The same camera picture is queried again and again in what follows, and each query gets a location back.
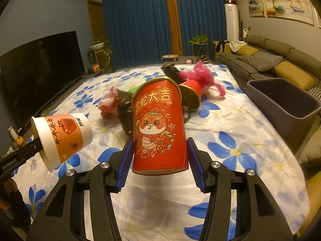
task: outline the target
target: paper cup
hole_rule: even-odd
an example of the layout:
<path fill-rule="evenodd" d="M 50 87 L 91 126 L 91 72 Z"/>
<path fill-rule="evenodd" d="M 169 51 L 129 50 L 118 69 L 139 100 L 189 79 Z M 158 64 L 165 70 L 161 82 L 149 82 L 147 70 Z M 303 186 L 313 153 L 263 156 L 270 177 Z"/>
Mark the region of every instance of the paper cup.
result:
<path fill-rule="evenodd" d="M 92 142 L 90 123 L 82 113 L 31 118 L 34 138 L 40 138 L 40 156 L 52 172 L 77 151 Z"/>
<path fill-rule="evenodd" d="M 179 85 L 182 92 L 182 104 L 195 111 L 201 104 L 201 85 L 195 80 L 188 80 Z"/>

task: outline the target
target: floral bedsheet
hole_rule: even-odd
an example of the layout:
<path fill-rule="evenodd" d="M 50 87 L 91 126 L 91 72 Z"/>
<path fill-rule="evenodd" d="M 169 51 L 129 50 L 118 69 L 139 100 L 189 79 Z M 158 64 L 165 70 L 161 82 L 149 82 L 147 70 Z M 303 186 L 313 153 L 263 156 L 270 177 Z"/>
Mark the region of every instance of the floral bedsheet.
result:
<path fill-rule="evenodd" d="M 193 65 L 177 65 L 189 70 Z M 186 137 L 197 147 L 229 169 L 256 170 L 279 204 L 295 233 L 309 212 L 309 199 L 302 170 L 270 122 L 237 86 L 225 65 L 208 64 L 215 80 L 226 89 L 219 99 L 216 89 L 202 95 L 202 105 L 186 123 Z M 87 80 L 69 95 L 51 115 L 81 112 L 93 131 L 92 143 L 74 154 L 50 173 L 40 155 L 35 155 L 14 172 L 32 217 L 59 178 L 73 168 L 77 172 L 92 169 L 122 149 L 127 140 L 117 119 L 103 119 L 97 104 L 115 86 L 122 90 L 163 76 L 159 66 L 149 66 L 106 74 Z M 232 192 L 228 239 L 234 237 L 236 193 Z M 113 207 L 123 240 L 145 241 L 198 240 L 203 226 L 209 194 L 196 187 L 191 170 L 165 176 L 128 174 L 125 187 L 112 194 Z M 87 238 L 93 240 L 89 193 L 85 194 Z"/>

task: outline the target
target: plant stand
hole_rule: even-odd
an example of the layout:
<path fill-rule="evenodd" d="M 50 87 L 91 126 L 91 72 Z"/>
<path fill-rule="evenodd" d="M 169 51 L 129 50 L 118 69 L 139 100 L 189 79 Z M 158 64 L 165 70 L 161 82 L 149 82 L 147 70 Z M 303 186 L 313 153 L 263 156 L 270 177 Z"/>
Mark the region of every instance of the plant stand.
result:
<path fill-rule="evenodd" d="M 200 57 L 202 55 L 209 56 L 208 43 L 206 44 L 193 44 L 192 45 L 193 56 Z"/>

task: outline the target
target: gray storage bin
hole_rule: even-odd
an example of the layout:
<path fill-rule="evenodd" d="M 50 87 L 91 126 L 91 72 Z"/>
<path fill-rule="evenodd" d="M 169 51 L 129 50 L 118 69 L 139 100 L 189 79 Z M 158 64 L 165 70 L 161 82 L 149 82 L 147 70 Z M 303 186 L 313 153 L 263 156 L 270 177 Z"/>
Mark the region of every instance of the gray storage bin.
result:
<path fill-rule="evenodd" d="M 247 86 L 250 99 L 295 154 L 320 110 L 320 103 L 282 78 L 248 81 Z"/>

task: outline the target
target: potted plant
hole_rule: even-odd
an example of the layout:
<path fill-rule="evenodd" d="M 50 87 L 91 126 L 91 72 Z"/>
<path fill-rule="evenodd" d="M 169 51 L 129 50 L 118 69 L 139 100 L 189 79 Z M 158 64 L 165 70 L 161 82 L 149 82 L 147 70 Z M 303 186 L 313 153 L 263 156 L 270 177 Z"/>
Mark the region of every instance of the potted plant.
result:
<path fill-rule="evenodd" d="M 104 55 L 106 57 L 105 66 L 103 67 L 104 72 L 106 69 L 108 72 L 111 72 L 112 70 L 109 64 L 110 64 L 110 58 L 113 55 L 113 51 L 111 49 L 112 46 L 109 44 L 109 40 L 107 38 L 97 38 L 92 41 L 92 44 L 93 44 L 92 47 L 95 47 L 95 50 L 103 50 L 104 52 Z"/>
<path fill-rule="evenodd" d="M 195 36 L 190 43 L 192 45 L 193 56 L 196 57 L 205 57 L 208 56 L 208 36 L 207 34 L 202 34 L 199 36 Z"/>

